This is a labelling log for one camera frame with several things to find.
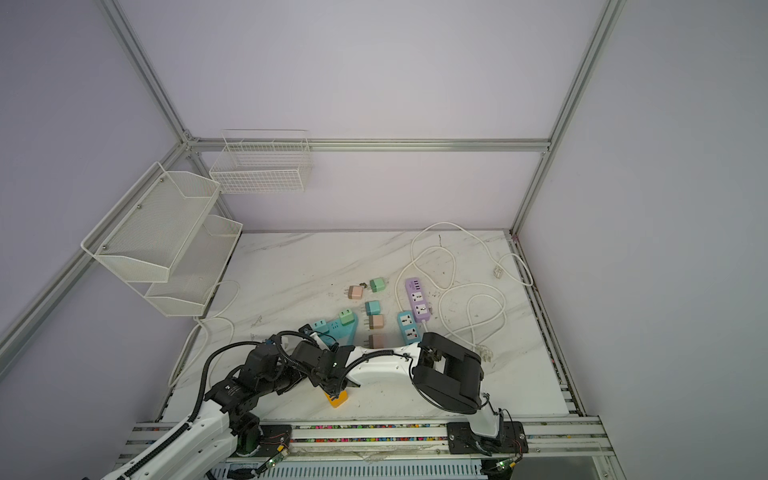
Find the orange power strip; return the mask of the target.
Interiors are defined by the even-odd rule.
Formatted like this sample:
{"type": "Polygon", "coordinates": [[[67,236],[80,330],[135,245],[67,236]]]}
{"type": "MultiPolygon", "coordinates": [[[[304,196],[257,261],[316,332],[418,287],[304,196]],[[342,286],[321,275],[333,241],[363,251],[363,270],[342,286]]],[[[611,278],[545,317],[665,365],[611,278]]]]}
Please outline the orange power strip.
{"type": "Polygon", "coordinates": [[[338,408],[347,401],[348,393],[346,391],[342,391],[336,396],[327,394],[326,397],[332,408],[338,408]]]}

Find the teal triangular power strip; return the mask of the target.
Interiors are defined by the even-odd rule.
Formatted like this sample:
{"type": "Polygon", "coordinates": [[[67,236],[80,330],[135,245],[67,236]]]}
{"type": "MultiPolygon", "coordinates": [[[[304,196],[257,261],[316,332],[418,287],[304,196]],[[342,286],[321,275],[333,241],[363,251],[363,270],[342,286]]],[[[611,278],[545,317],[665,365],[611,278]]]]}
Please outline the teal triangular power strip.
{"type": "Polygon", "coordinates": [[[337,344],[338,346],[348,346],[354,344],[358,327],[357,315],[355,322],[349,325],[341,325],[339,322],[339,317],[325,321],[328,324],[328,331],[325,333],[314,331],[312,328],[312,324],[314,322],[303,325],[299,331],[307,335],[311,335],[313,332],[315,332],[328,347],[331,347],[334,344],[337,344]]]}

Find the pink plug orange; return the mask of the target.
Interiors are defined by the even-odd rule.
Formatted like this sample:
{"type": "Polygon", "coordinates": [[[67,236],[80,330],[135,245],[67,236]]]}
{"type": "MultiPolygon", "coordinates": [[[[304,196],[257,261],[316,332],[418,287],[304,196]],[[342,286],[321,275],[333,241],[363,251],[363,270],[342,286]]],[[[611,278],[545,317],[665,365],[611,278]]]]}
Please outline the pink plug orange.
{"type": "Polygon", "coordinates": [[[387,344],[386,336],[383,334],[371,334],[368,337],[367,345],[371,349],[382,349],[387,344]]]}

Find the blue power strip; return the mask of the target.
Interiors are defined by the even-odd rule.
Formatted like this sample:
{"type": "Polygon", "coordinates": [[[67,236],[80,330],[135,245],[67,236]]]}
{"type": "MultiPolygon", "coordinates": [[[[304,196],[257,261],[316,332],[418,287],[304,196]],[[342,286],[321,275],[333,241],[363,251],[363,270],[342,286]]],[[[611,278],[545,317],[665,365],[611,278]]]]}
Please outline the blue power strip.
{"type": "Polygon", "coordinates": [[[421,342],[422,334],[412,311],[400,312],[397,315],[397,323],[406,345],[418,344],[421,342]]]}

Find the purple power strip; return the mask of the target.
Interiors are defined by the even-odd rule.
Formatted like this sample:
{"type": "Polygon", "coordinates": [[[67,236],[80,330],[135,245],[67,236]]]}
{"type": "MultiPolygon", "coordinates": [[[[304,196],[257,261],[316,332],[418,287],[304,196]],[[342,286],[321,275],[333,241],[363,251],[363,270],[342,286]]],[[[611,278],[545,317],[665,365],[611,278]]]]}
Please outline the purple power strip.
{"type": "Polygon", "coordinates": [[[414,320],[417,323],[428,321],[431,317],[431,312],[421,281],[417,277],[411,277],[407,278],[404,284],[414,320]]]}

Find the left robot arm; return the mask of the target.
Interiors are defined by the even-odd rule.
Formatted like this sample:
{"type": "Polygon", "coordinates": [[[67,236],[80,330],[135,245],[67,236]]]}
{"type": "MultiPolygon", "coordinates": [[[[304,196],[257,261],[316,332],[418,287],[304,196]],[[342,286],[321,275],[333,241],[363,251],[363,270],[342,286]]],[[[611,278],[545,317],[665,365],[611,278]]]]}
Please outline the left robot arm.
{"type": "Polygon", "coordinates": [[[237,449],[239,438],[257,430],[252,413],[264,397],[284,393],[302,380],[290,365],[281,337],[225,345],[205,360],[192,411],[160,439],[107,479],[196,479],[237,449]],[[208,385],[212,365],[222,354],[250,347],[246,360],[219,382],[208,385]]]}

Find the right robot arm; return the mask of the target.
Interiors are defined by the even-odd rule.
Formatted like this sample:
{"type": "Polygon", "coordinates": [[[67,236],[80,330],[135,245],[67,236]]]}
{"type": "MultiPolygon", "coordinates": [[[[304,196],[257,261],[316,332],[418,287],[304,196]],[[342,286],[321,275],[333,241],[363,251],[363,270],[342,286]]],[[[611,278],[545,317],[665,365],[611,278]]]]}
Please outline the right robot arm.
{"type": "Polygon", "coordinates": [[[429,332],[418,343],[390,349],[322,347],[294,331],[279,332],[271,341],[286,366],[332,398],[349,387],[406,379],[433,407],[465,418],[480,449],[506,439],[503,411],[482,388],[480,356],[440,334],[429,332]]]}

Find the green plug triangular left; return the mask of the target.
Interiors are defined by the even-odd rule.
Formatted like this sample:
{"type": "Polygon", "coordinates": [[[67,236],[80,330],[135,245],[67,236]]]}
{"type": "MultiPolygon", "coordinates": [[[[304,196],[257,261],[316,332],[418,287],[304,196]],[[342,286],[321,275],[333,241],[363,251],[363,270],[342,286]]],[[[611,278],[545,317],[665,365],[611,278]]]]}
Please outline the green plug triangular left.
{"type": "Polygon", "coordinates": [[[325,333],[328,331],[328,324],[325,320],[318,320],[312,324],[314,331],[325,333]]]}

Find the green plug triangular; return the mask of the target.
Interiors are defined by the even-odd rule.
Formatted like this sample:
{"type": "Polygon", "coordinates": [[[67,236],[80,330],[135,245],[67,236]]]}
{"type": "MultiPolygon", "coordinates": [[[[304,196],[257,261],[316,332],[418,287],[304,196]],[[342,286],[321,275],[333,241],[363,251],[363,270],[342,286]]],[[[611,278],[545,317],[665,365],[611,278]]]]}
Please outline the green plug triangular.
{"type": "Polygon", "coordinates": [[[356,315],[351,309],[345,309],[339,312],[339,322],[341,325],[349,325],[354,323],[356,315]]]}
{"type": "Polygon", "coordinates": [[[325,333],[328,331],[328,324],[325,320],[318,320],[312,324],[314,331],[325,333]]]}

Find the green plug triangular right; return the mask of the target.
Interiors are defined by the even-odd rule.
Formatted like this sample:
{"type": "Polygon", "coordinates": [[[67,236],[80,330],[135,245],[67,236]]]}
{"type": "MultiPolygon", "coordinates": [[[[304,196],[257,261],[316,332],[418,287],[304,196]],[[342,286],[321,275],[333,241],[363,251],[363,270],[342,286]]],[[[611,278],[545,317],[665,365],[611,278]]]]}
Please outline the green plug triangular right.
{"type": "Polygon", "coordinates": [[[354,323],[356,315],[351,309],[345,309],[339,312],[339,322],[341,325],[349,325],[354,323]]]}

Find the white two-tier mesh shelf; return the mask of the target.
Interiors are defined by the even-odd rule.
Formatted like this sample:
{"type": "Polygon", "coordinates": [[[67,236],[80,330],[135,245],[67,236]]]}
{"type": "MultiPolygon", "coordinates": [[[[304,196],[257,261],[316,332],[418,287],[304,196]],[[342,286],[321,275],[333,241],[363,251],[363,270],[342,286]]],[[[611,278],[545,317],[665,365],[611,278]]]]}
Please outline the white two-tier mesh shelf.
{"type": "Polygon", "coordinates": [[[81,249],[166,317],[201,317],[242,234],[215,213],[221,187],[153,164],[81,249]]]}

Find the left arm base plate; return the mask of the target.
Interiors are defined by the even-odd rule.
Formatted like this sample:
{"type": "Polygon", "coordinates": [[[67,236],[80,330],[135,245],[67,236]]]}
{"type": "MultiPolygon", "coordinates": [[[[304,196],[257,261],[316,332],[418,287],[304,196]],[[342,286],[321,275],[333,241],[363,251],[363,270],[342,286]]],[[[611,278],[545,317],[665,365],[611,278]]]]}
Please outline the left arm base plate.
{"type": "Polygon", "coordinates": [[[274,456],[280,447],[290,444],[293,428],[288,424],[259,425],[238,437],[235,456],[265,458],[274,456]]]}

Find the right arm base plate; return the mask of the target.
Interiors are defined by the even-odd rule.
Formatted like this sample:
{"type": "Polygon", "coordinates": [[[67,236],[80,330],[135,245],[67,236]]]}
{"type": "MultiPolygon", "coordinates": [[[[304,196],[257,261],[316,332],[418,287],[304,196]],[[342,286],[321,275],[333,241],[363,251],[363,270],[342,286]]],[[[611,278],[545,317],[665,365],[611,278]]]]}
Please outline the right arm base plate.
{"type": "Polygon", "coordinates": [[[524,455],[529,452],[527,435],[518,421],[503,421],[496,437],[474,433],[468,422],[446,425],[448,449],[451,454],[524,455]]]}

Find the aluminium frame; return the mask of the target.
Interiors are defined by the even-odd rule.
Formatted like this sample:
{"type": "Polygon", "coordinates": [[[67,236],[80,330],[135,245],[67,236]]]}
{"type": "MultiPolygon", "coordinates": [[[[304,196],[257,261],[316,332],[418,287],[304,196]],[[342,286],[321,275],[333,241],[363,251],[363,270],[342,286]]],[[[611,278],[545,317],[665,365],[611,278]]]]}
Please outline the aluminium frame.
{"type": "MultiPolygon", "coordinates": [[[[221,141],[195,138],[183,129],[183,122],[170,97],[161,85],[151,66],[138,36],[117,1],[97,1],[96,8],[123,49],[129,63],[146,88],[153,103],[170,126],[177,143],[163,157],[161,165],[171,167],[179,160],[204,151],[214,151],[223,146],[221,141]]],[[[313,152],[539,152],[541,158],[526,190],[521,206],[515,215],[511,233],[521,233],[532,205],[544,184],[557,151],[562,143],[584,91],[596,70],[600,55],[620,18],[626,3],[607,1],[602,7],[594,33],[579,63],[576,75],[556,118],[552,133],[547,140],[513,138],[475,139],[312,139],[309,147],[313,152]]],[[[71,291],[90,267],[92,259],[80,250],[67,261],[63,268],[43,290],[34,297],[16,320],[1,336],[1,376],[6,377],[25,351],[39,335],[47,318],[71,291]]]]}

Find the aluminium front rail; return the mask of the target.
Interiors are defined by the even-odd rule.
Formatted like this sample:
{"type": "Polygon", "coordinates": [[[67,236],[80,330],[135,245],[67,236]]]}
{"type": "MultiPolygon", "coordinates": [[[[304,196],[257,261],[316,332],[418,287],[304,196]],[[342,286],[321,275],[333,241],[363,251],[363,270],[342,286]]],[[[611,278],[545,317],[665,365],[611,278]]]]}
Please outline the aluminium front rail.
{"type": "MultiPolygon", "coordinates": [[[[235,452],[199,478],[210,477],[217,468],[239,478],[264,478],[272,474],[289,477],[355,475],[352,462],[361,463],[363,474],[400,478],[420,467],[428,477],[447,474],[453,464],[464,462],[471,475],[506,476],[528,456],[587,457],[603,479],[621,479],[624,473],[602,422],[596,417],[525,419],[529,452],[524,455],[451,454],[446,425],[466,422],[458,418],[394,419],[364,421],[304,421],[284,423],[292,430],[290,444],[272,457],[240,458],[235,452]]],[[[128,457],[116,469],[142,453],[177,424],[140,424],[131,434],[128,457]]]]}

